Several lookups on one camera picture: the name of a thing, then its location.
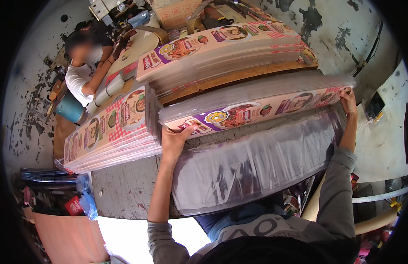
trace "person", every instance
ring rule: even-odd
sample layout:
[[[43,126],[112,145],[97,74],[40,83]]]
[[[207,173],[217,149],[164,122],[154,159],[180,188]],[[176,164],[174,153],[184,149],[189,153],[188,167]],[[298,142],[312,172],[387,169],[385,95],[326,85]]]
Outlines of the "person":
[[[180,134],[163,128],[163,157],[148,210],[148,246],[154,263],[354,263],[360,246],[349,177],[356,161],[357,106],[352,90],[340,95],[347,124],[327,167],[317,221],[287,216],[282,208],[247,211],[255,208],[254,203],[217,222],[196,218],[212,242],[192,256],[173,240],[168,218],[173,171],[185,140],[196,127],[191,125]]]
[[[87,22],[82,21],[75,26],[75,32],[81,30],[89,30],[97,35],[96,41],[101,43],[101,49],[99,47],[95,49],[95,66],[100,68],[113,52],[114,43],[106,35],[109,28],[102,21],[94,23],[92,20],[89,20]]]
[[[128,43],[126,48],[131,46],[132,43]],[[108,56],[96,67],[94,59],[97,58],[97,47],[100,49],[97,37],[89,30],[74,32],[68,36],[64,44],[66,52],[72,58],[65,76],[66,85],[84,107],[92,102],[97,90],[104,88],[104,77],[115,61],[113,56]]]

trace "white t-shirt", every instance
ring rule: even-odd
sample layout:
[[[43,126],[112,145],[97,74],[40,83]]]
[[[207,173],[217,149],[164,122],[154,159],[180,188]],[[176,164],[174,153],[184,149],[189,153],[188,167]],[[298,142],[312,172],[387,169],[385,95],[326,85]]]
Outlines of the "white t-shirt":
[[[83,107],[86,107],[88,103],[91,103],[94,99],[94,95],[85,95],[82,92],[82,87],[85,83],[91,81],[91,78],[96,73],[96,66],[94,65],[97,61],[100,60],[102,56],[102,49],[101,55],[99,52],[93,52],[92,57],[97,57],[98,60],[94,59],[92,62],[87,62],[85,65],[80,67],[75,67],[72,65],[68,66],[68,71],[66,72],[65,80],[66,86],[70,90],[70,92],[74,95],[78,101],[82,104]],[[106,78],[103,78],[100,86],[98,87],[97,91],[101,91],[106,84]]]

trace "concrete wall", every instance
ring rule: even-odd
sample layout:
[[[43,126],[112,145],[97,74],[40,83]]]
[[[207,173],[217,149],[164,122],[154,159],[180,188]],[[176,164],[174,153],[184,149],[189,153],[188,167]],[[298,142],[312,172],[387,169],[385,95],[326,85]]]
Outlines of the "concrete wall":
[[[17,54],[7,84],[2,124],[3,156],[10,179],[20,167],[51,168],[54,116],[46,118],[47,100],[56,73],[43,62],[63,47],[62,36],[91,19],[87,0],[51,0],[28,31]],[[60,21],[66,14],[68,20]]]
[[[352,74],[376,39],[380,14],[368,0],[249,0],[302,35],[318,55],[324,74]],[[357,100],[375,91],[399,63],[398,48],[385,24],[368,65],[357,75]]]

